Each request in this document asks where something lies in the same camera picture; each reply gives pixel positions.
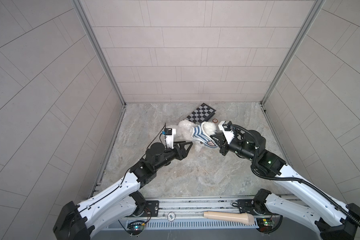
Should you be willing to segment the blue white striped sweater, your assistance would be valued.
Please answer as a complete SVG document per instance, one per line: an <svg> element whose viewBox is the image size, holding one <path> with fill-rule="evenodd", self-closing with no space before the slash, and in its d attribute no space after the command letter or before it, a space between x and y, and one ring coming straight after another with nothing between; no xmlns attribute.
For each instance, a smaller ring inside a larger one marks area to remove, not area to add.
<svg viewBox="0 0 360 240"><path fill-rule="evenodd" d="M200 142L205 147L215 149L218 146L211 138L211 135L214 135L216 131L216 124L211 122L203 122L200 125L193 127L192 139L196 142Z"/></svg>

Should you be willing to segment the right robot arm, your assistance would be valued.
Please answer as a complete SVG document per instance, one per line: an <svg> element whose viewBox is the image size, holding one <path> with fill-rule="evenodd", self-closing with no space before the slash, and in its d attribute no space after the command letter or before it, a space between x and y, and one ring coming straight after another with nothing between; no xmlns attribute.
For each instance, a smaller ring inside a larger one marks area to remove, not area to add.
<svg viewBox="0 0 360 240"><path fill-rule="evenodd" d="M306 180L286 161L266 150L266 140L260 133L234 125L211 138L222 155L232 152L250 160L251 171L257 177L278 183L307 204L303 207L261 189L254 199L261 211L268 210L304 225L323 240L355 238L360 230L360 207L345 204Z"/></svg>

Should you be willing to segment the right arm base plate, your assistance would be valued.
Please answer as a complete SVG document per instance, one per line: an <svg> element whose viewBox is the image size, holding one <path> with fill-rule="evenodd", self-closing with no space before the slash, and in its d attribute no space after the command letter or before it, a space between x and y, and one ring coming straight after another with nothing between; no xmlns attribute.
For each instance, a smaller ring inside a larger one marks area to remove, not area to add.
<svg viewBox="0 0 360 240"><path fill-rule="evenodd" d="M271 216L276 215L279 216L279 214L271 213L265 203L266 200L238 200L235 203L232 203L232 206L239 209L240 213L248 213L253 216Z"/></svg>

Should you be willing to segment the white teddy bear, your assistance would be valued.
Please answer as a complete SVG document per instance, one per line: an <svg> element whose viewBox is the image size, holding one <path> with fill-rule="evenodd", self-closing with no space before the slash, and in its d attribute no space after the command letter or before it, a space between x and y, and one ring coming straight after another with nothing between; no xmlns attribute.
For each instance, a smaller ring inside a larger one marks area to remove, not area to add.
<svg viewBox="0 0 360 240"><path fill-rule="evenodd" d="M169 125L169 128L176 129L176 141L193 142L197 152L218 148L218 145L211 138L211 135L214 135L218 130L217 125L213 122L202 122L196 125L188 120L183 120L177 125Z"/></svg>

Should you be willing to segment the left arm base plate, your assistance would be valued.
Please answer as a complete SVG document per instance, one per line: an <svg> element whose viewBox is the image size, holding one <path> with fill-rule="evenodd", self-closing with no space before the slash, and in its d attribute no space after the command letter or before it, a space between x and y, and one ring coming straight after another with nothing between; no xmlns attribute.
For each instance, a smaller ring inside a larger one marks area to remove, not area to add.
<svg viewBox="0 0 360 240"><path fill-rule="evenodd" d="M144 207L139 206L132 214L132 217L135 218L157 217L159 212L159 204L160 204L159 201L146 201Z"/></svg>

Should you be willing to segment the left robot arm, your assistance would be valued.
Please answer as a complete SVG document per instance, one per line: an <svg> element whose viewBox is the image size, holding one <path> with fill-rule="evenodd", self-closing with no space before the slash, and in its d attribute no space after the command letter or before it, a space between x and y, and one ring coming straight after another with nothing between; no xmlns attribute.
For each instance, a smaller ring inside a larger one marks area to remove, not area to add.
<svg viewBox="0 0 360 240"><path fill-rule="evenodd" d="M146 199L139 189L152 181L157 171L172 160L185 159L192 142L174 142L172 148L157 142L116 183L78 204L63 206L53 227L58 240L90 240L111 223L144 211Z"/></svg>

